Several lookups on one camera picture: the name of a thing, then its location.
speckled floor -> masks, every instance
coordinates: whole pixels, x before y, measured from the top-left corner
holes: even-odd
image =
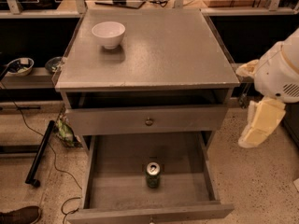
[[[46,111],[24,111],[28,125],[45,132],[48,122],[56,119],[60,110],[49,104]],[[216,132],[208,155],[212,174],[223,203],[233,203],[235,210],[224,219],[184,222],[185,224],[298,224],[299,192],[293,180],[299,177],[299,149],[283,127],[255,149],[243,149],[237,139],[246,125],[247,111],[231,108]],[[17,111],[0,112],[0,143],[38,144],[40,135],[28,130]],[[50,145],[56,152],[56,166],[71,173],[82,185],[87,156],[80,148],[66,148],[53,134]],[[24,183],[33,157],[0,157],[0,211],[6,212],[29,204],[42,207],[38,223],[63,223],[63,203],[80,197],[81,190],[74,179],[58,172],[50,147],[36,173],[38,189]],[[68,202],[64,211],[77,208],[79,200]]]

drawer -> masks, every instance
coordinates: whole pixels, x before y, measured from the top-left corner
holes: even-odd
[[[66,115],[77,135],[167,133],[218,130],[225,105],[70,109]]]
[[[145,167],[161,166],[158,188]],[[199,133],[94,136],[81,207],[73,224],[155,224],[223,218],[234,210],[220,201]]]

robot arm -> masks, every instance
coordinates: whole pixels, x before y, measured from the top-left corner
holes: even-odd
[[[299,102],[299,29],[236,73],[252,77],[264,96],[259,103],[250,102],[248,125],[238,141],[241,147],[257,147],[282,121],[285,103]]]

green can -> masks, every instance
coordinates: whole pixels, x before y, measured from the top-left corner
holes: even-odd
[[[147,184],[150,188],[156,189],[160,182],[160,165],[157,162],[150,162],[146,168]]]

open drawer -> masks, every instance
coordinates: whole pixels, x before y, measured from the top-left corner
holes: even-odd
[[[160,184],[147,186],[145,168],[161,166]],[[200,133],[143,133],[93,136],[79,210],[80,223],[160,223],[226,217],[211,177]]]

